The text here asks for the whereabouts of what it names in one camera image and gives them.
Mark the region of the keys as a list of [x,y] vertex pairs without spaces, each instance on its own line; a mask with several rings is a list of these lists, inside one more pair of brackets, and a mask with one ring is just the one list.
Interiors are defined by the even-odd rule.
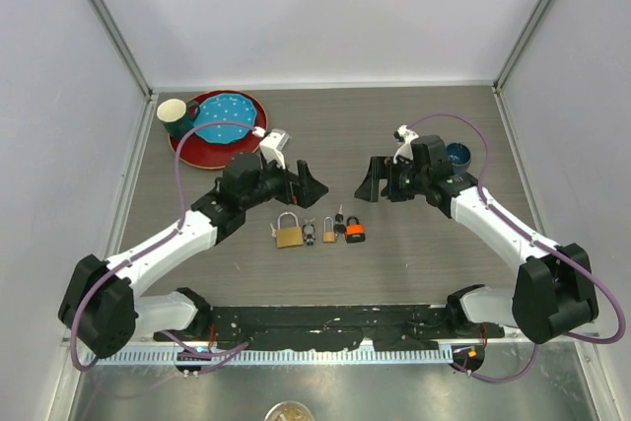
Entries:
[[315,219],[306,219],[302,226],[303,239],[306,246],[313,246],[316,242]]

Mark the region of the large brass padlock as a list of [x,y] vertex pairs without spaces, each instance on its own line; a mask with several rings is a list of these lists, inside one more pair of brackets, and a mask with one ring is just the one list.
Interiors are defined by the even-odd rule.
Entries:
[[279,249],[302,246],[303,231],[298,216],[291,211],[282,212],[275,224],[270,225],[271,236]]

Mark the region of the small brass long-shackle padlock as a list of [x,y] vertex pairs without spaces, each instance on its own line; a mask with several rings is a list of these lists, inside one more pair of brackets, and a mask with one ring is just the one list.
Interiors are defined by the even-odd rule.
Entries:
[[322,241],[325,244],[335,244],[337,242],[337,234],[335,232],[335,221],[330,216],[326,216],[323,219]]

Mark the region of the orange black padlock with keys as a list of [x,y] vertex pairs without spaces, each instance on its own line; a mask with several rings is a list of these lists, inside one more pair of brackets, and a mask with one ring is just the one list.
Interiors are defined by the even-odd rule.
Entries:
[[366,240],[364,226],[357,216],[343,213],[343,205],[340,204],[337,213],[333,217],[333,231],[337,236],[342,236],[347,244],[363,243]]

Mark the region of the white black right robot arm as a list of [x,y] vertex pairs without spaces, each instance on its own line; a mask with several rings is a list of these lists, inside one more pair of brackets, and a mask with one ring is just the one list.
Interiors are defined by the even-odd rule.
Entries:
[[397,151],[371,159],[356,198],[403,202],[422,195],[516,273],[512,289],[476,284],[449,295],[445,323],[450,333],[465,337],[481,323],[494,323],[516,327],[531,342],[543,344],[597,317],[591,266],[580,246],[545,238],[497,204],[474,176],[457,174],[439,136],[403,131],[395,137]]

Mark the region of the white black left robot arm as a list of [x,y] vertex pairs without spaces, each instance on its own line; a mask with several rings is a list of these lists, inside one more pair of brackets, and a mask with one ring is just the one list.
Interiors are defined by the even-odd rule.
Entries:
[[275,199],[309,208],[328,192],[300,160],[294,172],[254,153],[235,155],[214,187],[168,228],[144,243],[99,259],[93,254],[75,266],[58,311],[71,331],[99,359],[121,350],[130,339],[164,329],[187,340],[202,339],[210,327],[210,308],[184,288],[161,297],[146,291],[196,254],[218,245],[245,223],[247,210]]

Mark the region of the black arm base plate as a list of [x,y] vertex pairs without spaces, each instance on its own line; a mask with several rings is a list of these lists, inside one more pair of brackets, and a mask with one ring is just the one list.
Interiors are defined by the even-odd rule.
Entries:
[[182,341],[215,342],[227,350],[339,352],[369,339],[377,351],[433,349],[441,340],[502,338],[493,323],[456,322],[445,307],[429,305],[214,307],[192,329],[173,332]]

